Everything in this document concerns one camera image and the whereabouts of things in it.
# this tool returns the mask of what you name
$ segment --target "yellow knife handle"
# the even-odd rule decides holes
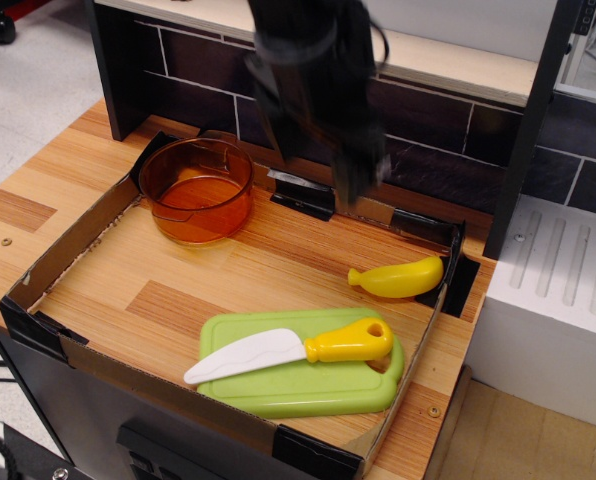
[[[367,317],[305,340],[310,362],[376,360],[391,352],[394,334],[379,318]]]

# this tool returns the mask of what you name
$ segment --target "hole in knife handle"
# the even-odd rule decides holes
[[[372,323],[371,325],[369,325],[369,327],[367,328],[367,333],[369,335],[371,335],[372,337],[382,337],[385,332],[382,329],[382,325],[379,323]]]

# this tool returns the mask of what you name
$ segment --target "black clip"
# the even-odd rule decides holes
[[[336,196],[330,186],[275,170],[270,170],[269,176],[276,180],[272,202],[324,221],[336,211]]]

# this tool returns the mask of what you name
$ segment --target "toy knife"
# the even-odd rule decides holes
[[[284,363],[377,360],[393,346],[389,325],[367,317],[302,342],[288,328],[277,328],[236,340],[208,355],[185,373],[185,383],[199,383]]]

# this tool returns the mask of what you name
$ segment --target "white dish rack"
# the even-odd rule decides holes
[[[596,215],[522,196],[466,363],[474,377],[596,425]]]

